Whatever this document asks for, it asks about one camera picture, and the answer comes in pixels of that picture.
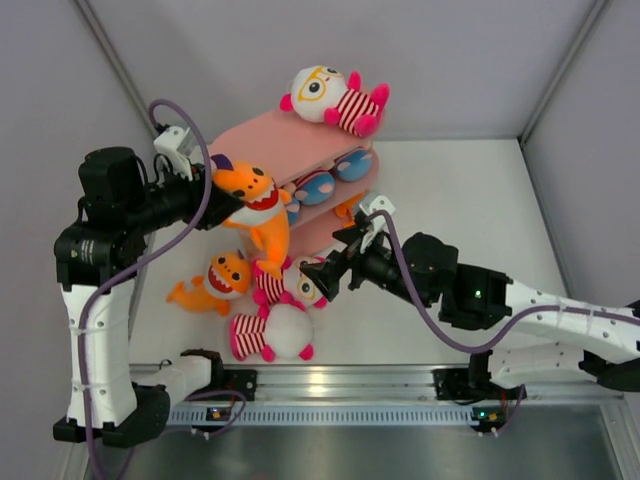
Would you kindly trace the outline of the orange shark plush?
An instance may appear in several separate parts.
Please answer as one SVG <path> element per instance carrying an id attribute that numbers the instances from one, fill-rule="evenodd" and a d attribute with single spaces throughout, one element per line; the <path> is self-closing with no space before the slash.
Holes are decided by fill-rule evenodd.
<path id="1" fill-rule="evenodd" d="M 232 161 L 224 154 L 210 157 L 216 167 L 214 184 L 242 203 L 223 225 L 245 230 L 254 246 L 263 253 L 256 266 L 276 279 L 288 258 L 290 226 L 285 204 L 291 195 L 277 186 L 263 168 L 244 161 Z"/>
<path id="2" fill-rule="evenodd" d="M 357 207 L 359 201 L 365 195 L 365 192 L 360 192 L 355 196 L 349 198 L 348 200 L 338 204 L 334 209 L 334 213 L 338 218 L 346 219 L 347 221 L 353 220 L 353 212 Z"/>
<path id="3" fill-rule="evenodd" d="M 249 291 L 251 280 L 251 265 L 245 255 L 240 250 L 223 252 L 210 259 L 203 275 L 191 279 L 189 288 L 184 281 L 177 283 L 166 301 L 191 313 L 214 311 L 227 316 L 231 301 Z"/>

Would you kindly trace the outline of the white glasses plush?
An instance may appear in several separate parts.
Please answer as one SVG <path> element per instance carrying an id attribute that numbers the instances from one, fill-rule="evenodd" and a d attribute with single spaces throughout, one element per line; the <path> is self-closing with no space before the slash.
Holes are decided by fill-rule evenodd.
<path id="1" fill-rule="evenodd" d="M 365 91 L 358 71 L 345 77 L 332 67 L 317 65 L 294 76 L 279 109 L 293 112 L 305 121 L 335 126 L 366 138 L 378 129 L 390 93 L 387 83 Z"/>

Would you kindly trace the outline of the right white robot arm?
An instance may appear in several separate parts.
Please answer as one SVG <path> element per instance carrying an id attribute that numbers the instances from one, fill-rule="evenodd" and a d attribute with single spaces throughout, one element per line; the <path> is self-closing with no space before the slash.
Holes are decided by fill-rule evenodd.
<path id="1" fill-rule="evenodd" d="M 463 264 L 457 248 L 394 230 L 370 239 L 358 227 L 335 232 L 344 243 L 325 260 L 301 266 L 333 300 L 369 282 L 412 304 L 431 332 L 469 357 L 468 388 L 480 397 L 528 383 L 590 381 L 639 390 L 639 306 L 605 307 L 529 287 L 488 268 Z"/>

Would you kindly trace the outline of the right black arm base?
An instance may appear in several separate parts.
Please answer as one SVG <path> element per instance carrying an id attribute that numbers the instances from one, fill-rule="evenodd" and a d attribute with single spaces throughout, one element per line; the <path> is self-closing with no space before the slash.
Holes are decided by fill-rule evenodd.
<path id="1" fill-rule="evenodd" d="M 494 351 L 473 354 L 466 367 L 448 367 L 433 371 L 436 398 L 471 404 L 485 400 L 517 400 L 520 387 L 498 386 L 489 373 L 489 360 Z"/>

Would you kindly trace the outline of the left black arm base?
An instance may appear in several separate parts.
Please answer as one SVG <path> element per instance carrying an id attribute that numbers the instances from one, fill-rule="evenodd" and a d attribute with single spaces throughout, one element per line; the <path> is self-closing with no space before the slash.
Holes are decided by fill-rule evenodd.
<path id="1" fill-rule="evenodd" d="M 257 371 L 248 368 L 228 368 L 224 365 L 222 356 L 217 351 L 205 349 L 189 349 L 180 354 L 180 358 L 190 361 L 205 360 L 209 367 L 204 376 L 206 383 L 189 392 L 189 397 L 212 393 L 222 390 L 234 390 L 242 393 L 248 401 L 255 399 L 257 388 Z"/>

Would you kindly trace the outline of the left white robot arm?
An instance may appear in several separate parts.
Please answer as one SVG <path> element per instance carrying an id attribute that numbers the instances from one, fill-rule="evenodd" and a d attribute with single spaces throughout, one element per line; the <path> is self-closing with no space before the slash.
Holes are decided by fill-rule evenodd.
<path id="1" fill-rule="evenodd" d="M 235 374 L 219 353 L 204 349 L 186 350 L 133 381 L 129 319 L 146 236 L 177 222 L 212 229 L 240 203 L 212 184 L 202 164 L 169 160 L 149 181 L 128 147 L 87 154 L 78 174 L 84 194 L 77 218 L 54 243 L 71 334 L 72 392 L 53 436 L 130 448 L 159 437 L 174 406 L 190 396 L 234 396 Z"/>

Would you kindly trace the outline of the orange shark plush in shelf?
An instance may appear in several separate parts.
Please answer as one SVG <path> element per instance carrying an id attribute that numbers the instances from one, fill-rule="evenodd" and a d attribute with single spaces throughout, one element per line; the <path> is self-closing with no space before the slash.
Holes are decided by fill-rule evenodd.
<path id="1" fill-rule="evenodd" d="M 357 207 L 359 201 L 365 195 L 365 192 L 360 192 L 355 196 L 349 198 L 348 200 L 338 204 L 334 209 L 334 213 L 338 218 L 346 219 L 347 221 L 353 220 L 353 212 Z"/>

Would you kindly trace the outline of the pink three-tier shelf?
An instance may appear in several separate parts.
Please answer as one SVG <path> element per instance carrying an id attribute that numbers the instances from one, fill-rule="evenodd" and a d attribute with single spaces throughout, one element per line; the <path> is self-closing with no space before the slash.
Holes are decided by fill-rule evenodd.
<path id="1" fill-rule="evenodd" d="M 353 182 L 338 179 L 328 199 L 301 207 L 290 233 L 289 255 L 295 258 L 319 255 L 331 247 L 332 233 L 345 223 L 335 215 L 334 208 L 373 187 L 379 159 L 372 143 L 371 137 L 362 139 L 338 127 L 310 123 L 293 113 L 273 109 L 227 130 L 209 145 L 208 151 L 258 166 L 280 187 L 359 149 L 368 152 L 371 167 L 362 178 Z"/>

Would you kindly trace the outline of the boy doll plush shelf right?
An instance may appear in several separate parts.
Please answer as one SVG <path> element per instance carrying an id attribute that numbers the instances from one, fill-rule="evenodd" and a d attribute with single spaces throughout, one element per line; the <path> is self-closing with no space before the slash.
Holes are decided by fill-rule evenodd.
<path id="1" fill-rule="evenodd" d="M 332 172 L 345 182 L 355 182 L 364 177 L 372 165 L 372 154 L 364 148 L 357 148 L 341 157 L 334 164 Z"/>

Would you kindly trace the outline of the white glasses plush face up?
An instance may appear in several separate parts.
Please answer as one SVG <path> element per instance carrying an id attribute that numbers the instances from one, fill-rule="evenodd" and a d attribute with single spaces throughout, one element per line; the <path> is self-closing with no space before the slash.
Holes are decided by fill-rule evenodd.
<path id="1" fill-rule="evenodd" d="M 301 266 L 323 262 L 320 256 L 299 256 L 292 260 L 288 256 L 281 268 L 281 278 L 276 279 L 264 272 L 254 260 L 252 264 L 254 291 L 253 301 L 258 306 L 274 304 L 296 305 L 302 310 L 309 307 L 322 309 L 328 300 L 315 284 L 300 270 Z"/>

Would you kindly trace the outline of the white plush face down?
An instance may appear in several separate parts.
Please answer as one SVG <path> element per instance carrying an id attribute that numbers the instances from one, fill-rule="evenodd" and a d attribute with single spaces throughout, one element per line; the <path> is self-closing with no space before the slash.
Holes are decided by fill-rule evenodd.
<path id="1" fill-rule="evenodd" d="M 290 304 L 263 306 L 253 315 L 239 313 L 230 323 L 230 348 L 239 361 L 257 354 L 269 363 L 276 359 L 309 361 L 314 356 L 313 338 L 310 316 Z"/>

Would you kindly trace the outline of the aluminium front rail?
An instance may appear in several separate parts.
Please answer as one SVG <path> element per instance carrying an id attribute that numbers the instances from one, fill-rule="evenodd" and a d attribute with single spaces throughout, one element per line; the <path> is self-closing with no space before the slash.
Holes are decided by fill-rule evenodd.
<path id="1" fill-rule="evenodd" d="M 257 371 L 257 401 L 434 402 L 433 371 L 458 365 L 233 365 Z"/>

